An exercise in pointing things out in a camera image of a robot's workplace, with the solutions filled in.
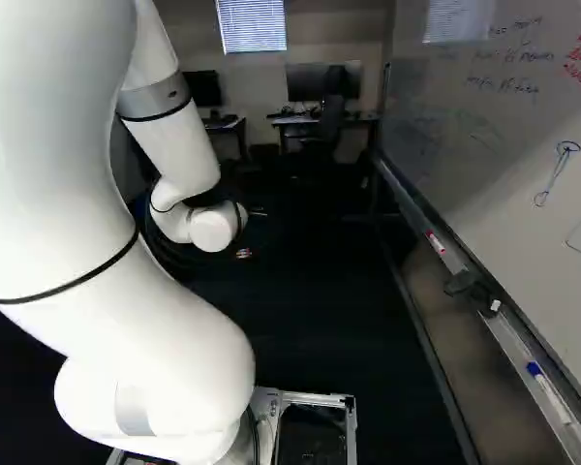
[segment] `window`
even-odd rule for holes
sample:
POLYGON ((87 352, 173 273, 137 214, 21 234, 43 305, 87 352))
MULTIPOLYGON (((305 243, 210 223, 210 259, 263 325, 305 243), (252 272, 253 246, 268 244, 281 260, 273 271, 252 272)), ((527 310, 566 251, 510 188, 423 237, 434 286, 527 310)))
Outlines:
POLYGON ((486 40, 494 0, 430 0, 424 44, 486 40))
POLYGON ((287 49, 284 0, 216 0, 224 53, 287 49))

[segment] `computer monitor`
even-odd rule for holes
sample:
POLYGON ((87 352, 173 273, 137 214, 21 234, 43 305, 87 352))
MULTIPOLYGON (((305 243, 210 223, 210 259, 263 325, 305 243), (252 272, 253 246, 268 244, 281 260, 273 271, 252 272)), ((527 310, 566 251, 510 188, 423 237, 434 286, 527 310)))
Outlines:
POLYGON ((324 94, 325 74, 332 65, 344 66, 349 76, 345 97, 357 100, 361 94, 361 62, 287 63, 289 102, 320 102, 324 94))
POLYGON ((187 80, 197 106, 221 107, 224 104, 217 71, 187 71, 183 73, 183 76, 187 80))

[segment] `gray ring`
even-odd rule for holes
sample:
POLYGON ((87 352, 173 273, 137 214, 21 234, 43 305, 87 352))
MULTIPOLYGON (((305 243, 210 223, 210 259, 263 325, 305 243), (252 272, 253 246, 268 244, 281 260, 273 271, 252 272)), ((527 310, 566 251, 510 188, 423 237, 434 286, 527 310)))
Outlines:
POLYGON ((155 436, 148 422, 144 393, 133 385, 116 386, 114 415, 118 428, 127 436, 155 436))
POLYGON ((191 98, 187 81, 177 71, 172 76, 146 87, 122 90, 118 94, 116 112, 128 121, 156 119, 157 116, 182 109, 191 98))

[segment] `cable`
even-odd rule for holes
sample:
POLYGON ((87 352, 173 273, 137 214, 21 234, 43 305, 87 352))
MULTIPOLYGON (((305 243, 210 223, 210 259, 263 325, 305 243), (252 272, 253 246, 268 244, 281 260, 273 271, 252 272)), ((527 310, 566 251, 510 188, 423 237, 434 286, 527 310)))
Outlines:
POLYGON ((269 418, 267 417, 266 414, 263 414, 257 421, 257 424, 261 423, 267 423, 267 426, 269 427, 269 433, 271 433, 271 440, 275 441, 275 433, 273 432, 273 426, 271 425, 271 421, 269 421, 269 418))
POLYGON ((260 465, 260 440, 259 440, 259 424, 256 422, 254 417, 254 411, 251 406, 248 406, 248 421, 252 428, 252 436, 254 441, 252 445, 254 446, 254 465, 260 465))
MULTIPOLYGON (((151 252, 165 267, 168 267, 170 274, 172 271, 186 271, 193 270, 195 267, 210 266, 220 262, 227 262, 235 259, 236 252, 239 249, 238 241, 241 233, 238 233, 236 238, 232 241, 229 247, 221 252, 214 254, 203 252, 193 244, 178 244, 169 240, 164 233, 159 229, 155 220, 153 220, 149 206, 150 206, 150 191, 145 200, 145 211, 143 219, 142 233, 146 239, 151 252)), ((238 207, 235 206, 235 212, 238 212, 238 207)), ((243 230, 243 224, 239 220, 239 227, 243 230)))
POLYGON ((63 284, 61 286, 58 286, 57 288, 43 291, 42 293, 28 295, 26 297, 0 298, 0 305, 21 305, 24 303, 35 302, 37 300, 42 300, 44 298, 48 298, 48 297, 52 297, 54 295, 62 294, 64 292, 68 291, 69 289, 72 289, 72 288, 75 288, 81 284, 84 284, 87 281, 90 281, 91 279, 99 276, 104 271, 107 271, 112 266, 114 266, 116 263, 120 262, 120 260, 123 257, 125 257, 129 253, 129 251, 132 250, 132 247, 134 247, 134 245, 138 242, 138 237, 139 237, 139 230, 138 230, 138 228, 135 228, 134 233, 132 234, 132 238, 129 240, 129 242, 127 242, 127 244, 120 251, 118 251, 118 253, 116 253, 116 255, 114 255, 111 259, 109 259, 105 263, 100 264, 95 269, 88 271, 86 274, 83 274, 82 276, 78 277, 74 281, 63 284))

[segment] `black chair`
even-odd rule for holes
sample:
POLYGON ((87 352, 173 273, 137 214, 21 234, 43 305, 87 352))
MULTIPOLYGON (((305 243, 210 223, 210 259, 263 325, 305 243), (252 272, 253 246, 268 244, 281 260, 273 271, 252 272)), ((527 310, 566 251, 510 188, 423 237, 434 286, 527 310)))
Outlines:
POLYGON ((349 76, 341 65, 328 68, 323 83, 323 98, 320 111, 312 111, 319 122, 313 132, 301 138, 302 149, 290 153, 283 161, 295 178, 307 182, 319 182, 327 173, 334 170, 334 153, 340 142, 342 127, 346 117, 346 95, 348 95, 349 76))

